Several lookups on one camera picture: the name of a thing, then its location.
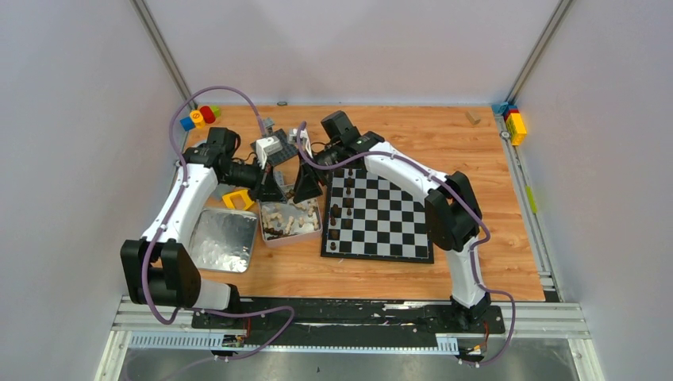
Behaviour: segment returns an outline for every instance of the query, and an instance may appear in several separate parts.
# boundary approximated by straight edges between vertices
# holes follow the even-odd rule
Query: blue toy block
[[[496,104],[494,104],[494,105],[491,105],[491,106],[490,106],[490,109],[493,110],[493,114],[501,115],[502,113],[504,113],[505,111],[507,111],[507,107],[508,107],[509,105],[510,105],[510,104],[507,103],[507,102],[496,103]]]
[[[185,131],[189,131],[191,129],[194,129],[196,125],[194,124],[194,121],[191,120],[190,117],[184,117],[180,119],[180,124],[183,125],[183,128]]]

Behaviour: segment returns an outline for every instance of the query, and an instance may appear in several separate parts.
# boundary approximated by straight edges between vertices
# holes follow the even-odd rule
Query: small wooden block
[[[479,113],[473,110],[467,111],[465,116],[470,121],[470,123],[472,123],[472,125],[476,125],[482,120],[482,117],[479,116]]]

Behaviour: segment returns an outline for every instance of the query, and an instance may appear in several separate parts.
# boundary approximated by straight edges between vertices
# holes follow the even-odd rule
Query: cable
[[[156,309],[156,306],[155,306],[154,302],[152,301],[152,295],[149,292],[148,269],[149,269],[149,260],[150,260],[151,254],[152,254],[152,250],[156,246],[156,242],[159,240],[159,237],[161,236],[161,233],[163,233],[163,230],[166,228],[166,224],[170,220],[171,215],[175,211],[175,208],[178,206],[178,203],[179,203],[181,197],[183,196],[185,188],[187,187],[187,179],[189,178],[189,171],[187,170],[187,162],[185,161],[183,153],[180,150],[180,148],[178,147],[177,142],[175,141],[174,128],[175,128],[175,123],[177,122],[178,117],[179,117],[180,113],[183,111],[183,109],[191,101],[193,101],[196,97],[198,97],[199,95],[201,95],[203,93],[206,93],[208,91],[212,91],[212,90],[232,91],[232,92],[240,95],[241,97],[243,97],[243,99],[245,99],[245,101],[248,102],[248,104],[250,105],[250,108],[252,108],[252,112],[255,114],[255,117],[257,119],[257,124],[260,126],[261,134],[264,135],[264,132],[265,132],[264,124],[262,122],[262,117],[260,116],[260,112],[258,111],[257,106],[255,106],[255,104],[252,102],[252,100],[246,94],[244,94],[242,91],[240,91],[240,90],[238,90],[234,87],[229,87],[229,86],[211,86],[211,87],[206,87],[205,89],[201,89],[201,90],[193,93],[185,102],[183,102],[182,105],[180,105],[180,107],[178,107],[178,109],[173,114],[173,117],[171,118],[171,122],[168,125],[168,140],[171,142],[171,147],[173,148],[173,152],[175,152],[175,154],[178,156],[178,159],[180,161],[180,166],[183,168],[183,184],[180,186],[180,188],[178,188],[178,192],[175,195],[175,198],[173,199],[173,202],[168,207],[168,211],[166,212],[166,214],[163,216],[163,219],[161,220],[160,227],[157,228],[157,230],[154,234],[154,237],[152,237],[152,239],[150,240],[147,251],[145,252],[145,255],[143,257],[143,265],[142,265],[142,268],[140,270],[141,271],[140,281],[141,281],[142,287],[143,287],[143,296],[145,298],[145,302],[147,303],[150,311],[152,312],[152,315],[154,315],[156,320],[158,320],[161,324],[165,324],[165,325],[170,325],[170,324],[173,323],[173,321],[175,321],[175,317],[177,317],[179,309],[175,308],[175,310],[173,311],[173,314],[168,319],[161,316],[160,312]]]
[[[163,233],[163,230],[165,229],[166,224],[170,220],[173,212],[175,211],[175,208],[177,207],[177,205],[180,201],[180,198],[182,197],[182,195],[184,193],[184,190],[187,187],[187,179],[189,178],[189,176],[188,176],[189,172],[187,170],[187,162],[185,161],[183,153],[180,150],[180,148],[178,147],[177,142],[175,141],[174,127],[175,127],[175,122],[178,120],[178,116],[180,115],[182,110],[191,101],[193,101],[196,97],[198,97],[199,95],[201,95],[203,93],[206,93],[207,91],[211,91],[211,90],[228,90],[228,91],[232,91],[234,93],[237,93],[241,97],[243,97],[248,102],[248,104],[252,108],[252,112],[256,116],[257,123],[260,126],[260,132],[262,134],[264,134],[262,117],[260,116],[260,112],[257,110],[257,107],[255,106],[255,104],[252,103],[252,100],[250,100],[250,98],[247,95],[245,95],[242,91],[240,91],[238,89],[235,89],[233,87],[229,87],[229,86],[211,86],[211,87],[206,87],[205,89],[201,89],[201,90],[193,93],[175,111],[175,114],[173,114],[173,117],[171,118],[171,122],[168,126],[168,137],[169,137],[169,141],[171,142],[171,147],[173,148],[173,151],[175,152],[175,154],[178,156],[178,159],[180,161],[180,165],[183,168],[183,179],[184,179],[184,181],[183,181],[183,184],[178,189],[178,192],[175,195],[175,199],[173,200],[173,202],[169,206],[168,211],[163,216],[163,219],[161,220],[160,227],[156,230],[156,232],[154,234],[154,237],[152,237],[152,239],[149,242],[147,251],[145,251],[145,254],[144,254],[144,257],[143,257],[143,264],[142,264],[142,268],[141,268],[141,282],[142,282],[143,296],[145,298],[145,302],[147,303],[149,309],[152,312],[152,315],[154,315],[156,320],[158,320],[160,323],[165,324],[165,325],[170,325],[173,321],[175,321],[175,318],[177,317],[179,308],[176,307],[175,310],[173,310],[173,313],[172,313],[171,317],[168,318],[168,319],[164,318],[160,314],[160,312],[156,309],[156,305],[154,304],[154,301],[152,300],[152,295],[149,292],[148,268],[149,268],[149,260],[150,260],[151,254],[152,254],[152,250],[156,246],[156,242],[159,240],[159,237],[161,236],[161,233]],[[269,310],[258,311],[258,312],[250,313],[250,314],[228,314],[228,313],[221,312],[221,311],[216,311],[216,310],[204,310],[204,312],[207,312],[208,314],[216,314],[216,315],[223,316],[223,317],[226,317],[226,318],[251,318],[251,317],[254,317],[254,316],[260,316],[262,314],[272,314],[274,312],[278,312],[278,311],[281,311],[281,310],[289,310],[290,311],[290,317],[287,319],[285,325],[283,325],[283,327],[281,327],[281,329],[279,329],[279,331],[273,337],[271,337],[271,339],[269,339],[269,341],[260,345],[255,350],[247,352],[243,355],[232,356],[232,357],[228,358],[229,360],[241,360],[241,359],[250,357],[250,356],[256,354],[257,352],[261,351],[262,349],[266,348],[273,340],[275,340],[278,336],[280,336],[283,333],[283,331],[285,331],[285,329],[288,327],[288,325],[290,325],[290,323],[292,322],[292,319],[294,318],[294,309],[291,306],[280,306],[280,307],[271,308]],[[203,362],[203,360],[200,360],[196,363],[192,363],[192,364],[186,366],[185,368],[179,370],[174,375],[177,375],[177,374],[185,371],[188,368],[192,368],[193,366],[198,365],[201,362]]]
[[[306,161],[311,167],[314,167],[316,169],[320,169],[322,171],[331,171],[334,169],[337,169],[339,167],[343,167],[344,165],[351,163],[355,160],[362,159],[365,156],[375,156],[375,155],[381,155],[381,156],[386,156],[386,157],[392,157],[392,155],[389,152],[383,152],[383,151],[369,151],[369,152],[361,152],[357,155],[354,155],[352,157],[349,157],[348,159],[341,161],[337,164],[332,164],[332,165],[320,165],[318,163],[315,163],[312,161],[309,156],[306,154],[304,151],[301,141],[299,137],[302,135],[302,131],[306,129],[306,122],[302,121],[302,123],[299,125],[298,131],[297,131],[297,147],[299,150],[299,155],[302,156],[302,159]],[[420,173],[423,174],[423,176],[429,176],[429,172],[427,172],[421,165],[415,163],[413,160],[402,156],[402,155],[396,155],[394,157],[395,160],[401,160],[404,163],[407,163],[411,167],[415,168],[418,170]],[[465,363],[475,365],[476,367],[478,366],[485,366],[488,364],[492,364],[494,361],[496,361],[502,354],[505,352],[505,350],[510,346],[510,342],[512,341],[512,335],[514,333],[514,322],[517,319],[517,307],[516,304],[514,303],[514,297],[512,294],[510,294],[507,291],[501,291],[501,290],[492,290],[483,284],[481,284],[479,280],[479,273],[477,272],[477,264],[476,264],[476,248],[480,244],[484,244],[490,240],[490,230],[486,227],[486,224],[483,223],[482,219],[477,216],[477,214],[470,208],[470,206],[467,205],[467,203],[444,181],[438,179],[436,176],[430,176],[430,179],[434,181],[435,183],[438,183],[440,186],[442,186],[452,197],[454,200],[456,200],[464,209],[465,211],[472,217],[473,220],[479,225],[479,227],[482,228],[485,237],[475,241],[470,245],[470,264],[472,267],[472,277],[475,280],[475,283],[477,283],[477,286],[484,290],[485,292],[490,292],[491,294],[500,294],[500,295],[505,295],[510,302],[512,303],[512,321],[510,323],[510,331],[507,333],[507,338],[505,340],[505,345],[500,349],[498,353],[495,354],[492,358],[482,361],[480,363],[472,363],[471,361],[465,361]]]
[[[233,159],[234,159],[234,160],[239,160],[241,163],[246,163],[248,160],[250,160],[250,156],[252,156],[252,155],[257,156],[257,154],[253,151],[253,152],[250,152],[250,153],[248,154],[248,157],[246,157],[245,160],[243,160],[243,159],[241,159],[241,158],[238,158],[238,157],[234,157]]]

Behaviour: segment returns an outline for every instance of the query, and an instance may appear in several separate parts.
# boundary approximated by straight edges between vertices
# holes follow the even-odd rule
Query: white wall
[[[569,12],[520,97],[521,150],[606,378],[670,379],[673,2]]]
[[[2,2],[0,379],[90,380],[178,92],[127,1]]]
[[[272,103],[446,104],[503,100],[557,0],[147,3],[191,90],[229,84]]]

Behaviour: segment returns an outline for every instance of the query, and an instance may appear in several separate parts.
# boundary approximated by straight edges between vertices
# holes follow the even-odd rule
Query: yellow toy block
[[[255,202],[250,199],[250,196],[248,195],[248,190],[247,189],[241,189],[237,190],[232,193],[225,194],[222,196],[222,201],[225,202],[225,205],[230,208],[230,209],[236,209],[236,206],[233,203],[232,198],[238,196],[243,199],[243,210],[248,210],[250,209],[253,205],[255,205]]]
[[[521,144],[526,136],[524,120],[521,118],[521,114],[511,113],[505,124],[507,125],[507,131],[510,132],[512,145]]]
[[[201,111],[199,110],[194,110],[190,112],[190,119],[194,123],[197,129],[202,129],[206,127],[206,120],[203,119],[203,115],[201,115]]]

